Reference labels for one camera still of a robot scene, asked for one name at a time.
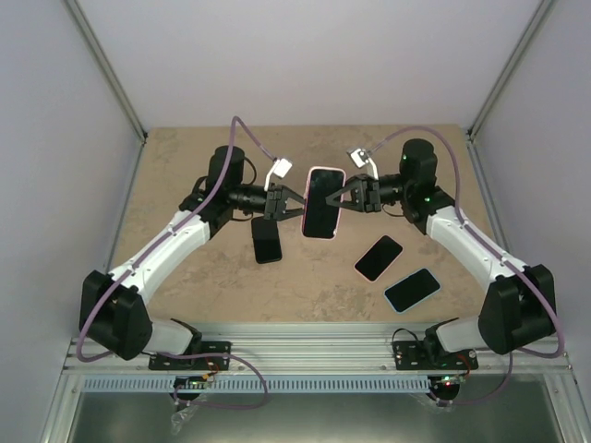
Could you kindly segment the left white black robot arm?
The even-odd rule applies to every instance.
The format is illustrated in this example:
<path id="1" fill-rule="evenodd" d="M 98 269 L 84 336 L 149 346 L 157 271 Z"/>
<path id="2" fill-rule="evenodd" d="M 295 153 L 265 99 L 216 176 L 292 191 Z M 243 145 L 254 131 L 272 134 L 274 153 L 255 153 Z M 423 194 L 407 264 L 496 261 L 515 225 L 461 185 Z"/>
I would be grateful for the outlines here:
<path id="1" fill-rule="evenodd" d="M 281 222 L 303 214 L 288 200 L 304 198 L 287 186 L 246 184 L 246 155 L 221 146 L 168 224 L 140 251 L 108 272 L 92 271 L 82 283 L 80 341 L 91 339 L 124 360 L 142 353 L 172 358 L 191 368 L 202 356 L 201 333 L 180 320 L 156 320 L 147 306 L 166 278 L 195 250 L 206 245 L 235 211 Z"/>

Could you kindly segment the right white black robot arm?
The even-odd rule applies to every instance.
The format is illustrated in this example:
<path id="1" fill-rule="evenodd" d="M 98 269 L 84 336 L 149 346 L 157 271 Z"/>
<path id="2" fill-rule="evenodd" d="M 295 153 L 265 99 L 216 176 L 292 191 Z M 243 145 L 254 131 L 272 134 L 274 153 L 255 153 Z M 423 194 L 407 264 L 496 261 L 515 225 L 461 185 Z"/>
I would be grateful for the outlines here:
<path id="1" fill-rule="evenodd" d="M 500 355 L 534 354 L 531 343 L 551 335 L 558 339 L 557 350 L 563 350 L 551 272 L 513 257 L 469 221 L 459 198 L 437 184 L 438 158 L 430 142 L 406 141 L 394 175 L 379 175 L 368 150 L 352 149 L 348 155 L 366 173 L 349 178 L 326 198 L 327 203 L 365 213 L 400 203 L 404 217 L 450 252 L 486 293 L 477 316 L 448 320 L 426 330 L 423 349 L 429 365 L 444 368 L 458 352 L 482 348 Z"/>

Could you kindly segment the light pink phone case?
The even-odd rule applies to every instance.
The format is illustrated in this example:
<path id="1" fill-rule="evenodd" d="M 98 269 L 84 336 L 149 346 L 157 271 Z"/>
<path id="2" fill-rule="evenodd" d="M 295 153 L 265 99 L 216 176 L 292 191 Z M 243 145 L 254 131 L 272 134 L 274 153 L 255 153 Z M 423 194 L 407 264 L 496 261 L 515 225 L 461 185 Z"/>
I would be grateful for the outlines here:
<path id="1" fill-rule="evenodd" d="M 345 183 L 342 169 L 316 166 L 308 172 L 301 232 L 306 238 L 330 240 L 336 235 L 340 208 L 330 207 L 325 198 Z"/>

